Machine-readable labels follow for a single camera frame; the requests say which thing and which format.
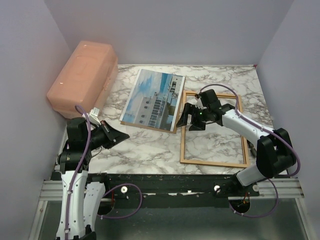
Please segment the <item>brown wooden picture frame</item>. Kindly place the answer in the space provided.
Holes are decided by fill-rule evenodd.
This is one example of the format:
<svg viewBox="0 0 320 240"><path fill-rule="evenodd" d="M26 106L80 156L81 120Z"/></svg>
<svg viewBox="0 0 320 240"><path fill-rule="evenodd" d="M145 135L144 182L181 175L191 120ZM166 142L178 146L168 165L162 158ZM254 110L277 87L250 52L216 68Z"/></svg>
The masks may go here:
<svg viewBox="0 0 320 240"><path fill-rule="evenodd" d="M184 90L182 96L182 103L187 103L187 97L195 97L196 92L191 90ZM217 97L221 99L236 99L236 96L230 93L217 93ZM237 95L239 104L238 110L240 112L243 111L242 107L242 98L240 95ZM241 139L241 147L242 147L242 158L243 163L230 163L230 162L214 162L214 161L203 161L197 159L185 159L185 135L186 135L186 127L183 126L181 130L181 145L180 145L180 163L181 164L192 164L192 165L204 165L204 166L216 166L216 167L225 167L225 168L247 168L250 166L249 161L249 148L247 139L240 136Z"/></svg>

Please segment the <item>photo of white building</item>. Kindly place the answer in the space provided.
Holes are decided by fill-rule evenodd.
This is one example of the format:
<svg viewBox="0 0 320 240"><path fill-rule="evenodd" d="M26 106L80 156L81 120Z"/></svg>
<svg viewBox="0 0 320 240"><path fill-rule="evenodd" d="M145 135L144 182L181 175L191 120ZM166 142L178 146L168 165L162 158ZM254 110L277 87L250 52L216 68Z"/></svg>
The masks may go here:
<svg viewBox="0 0 320 240"><path fill-rule="evenodd" d="M185 80L177 74L140 69L120 123L175 134Z"/></svg>

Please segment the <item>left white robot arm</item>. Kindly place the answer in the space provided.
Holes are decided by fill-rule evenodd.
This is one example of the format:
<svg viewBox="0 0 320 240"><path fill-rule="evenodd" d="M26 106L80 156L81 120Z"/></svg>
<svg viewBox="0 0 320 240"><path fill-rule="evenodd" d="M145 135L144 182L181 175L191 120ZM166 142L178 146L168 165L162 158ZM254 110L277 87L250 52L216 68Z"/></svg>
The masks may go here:
<svg viewBox="0 0 320 240"><path fill-rule="evenodd" d="M67 141L58 157L62 180L62 205L57 240L94 240L100 200L107 197L111 185L105 175L89 173L92 151L111 149L129 139L129 135L102 120L94 129L83 117L70 119Z"/></svg>

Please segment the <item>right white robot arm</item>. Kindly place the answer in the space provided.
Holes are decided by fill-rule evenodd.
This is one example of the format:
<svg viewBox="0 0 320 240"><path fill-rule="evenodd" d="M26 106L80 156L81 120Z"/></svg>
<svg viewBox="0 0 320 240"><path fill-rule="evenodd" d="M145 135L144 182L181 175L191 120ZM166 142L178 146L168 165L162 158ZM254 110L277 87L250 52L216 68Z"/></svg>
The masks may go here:
<svg viewBox="0 0 320 240"><path fill-rule="evenodd" d="M195 95L196 104L185 103L176 127L190 122L190 131L204 131L208 124L218 124L245 137L256 149L255 163L231 177L230 191L241 196L248 186L271 179L296 164L289 133L283 129L265 127L241 114L236 106L221 104L213 89Z"/></svg>

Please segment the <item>pink translucent plastic storage box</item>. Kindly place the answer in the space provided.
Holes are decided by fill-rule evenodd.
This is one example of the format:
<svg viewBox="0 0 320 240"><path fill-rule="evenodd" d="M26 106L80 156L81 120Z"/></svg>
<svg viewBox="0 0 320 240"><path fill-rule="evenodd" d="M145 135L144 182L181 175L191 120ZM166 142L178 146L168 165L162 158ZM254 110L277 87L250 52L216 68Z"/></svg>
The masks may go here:
<svg viewBox="0 0 320 240"><path fill-rule="evenodd" d="M102 110L118 74L118 57L110 44L80 41L47 93L52 108L66 119Z"/></svg>

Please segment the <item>small black tool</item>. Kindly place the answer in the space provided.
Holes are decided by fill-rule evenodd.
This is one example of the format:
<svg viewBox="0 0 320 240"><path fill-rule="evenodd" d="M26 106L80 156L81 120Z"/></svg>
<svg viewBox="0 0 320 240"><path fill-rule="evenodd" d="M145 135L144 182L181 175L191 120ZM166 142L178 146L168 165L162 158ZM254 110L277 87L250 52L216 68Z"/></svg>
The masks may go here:
<svg viewBox="0 0 320 240"><path fill-rule="evenodd" d="M248 145L248 148L250 150L251 155L254 158L256 158L257 157L257 150L255 149L254 145L250 141L247 141L247 145Z"/></svg>

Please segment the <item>black mounting base rail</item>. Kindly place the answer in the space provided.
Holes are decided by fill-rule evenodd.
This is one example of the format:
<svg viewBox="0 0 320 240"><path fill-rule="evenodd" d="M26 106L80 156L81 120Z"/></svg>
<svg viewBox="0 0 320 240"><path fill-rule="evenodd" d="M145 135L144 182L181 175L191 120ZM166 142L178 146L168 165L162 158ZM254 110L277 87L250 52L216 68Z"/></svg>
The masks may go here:
<svg viewBox="0 0 320 240"><path fill-rule="evenodd" d="M240 200L259 196L256 183L233 186L232 175L228 174L90 174L106 176L107 187L99 202L101 207L227 208L230 198ZM63 191L61 177L54 174L53 182Z"/></svg>

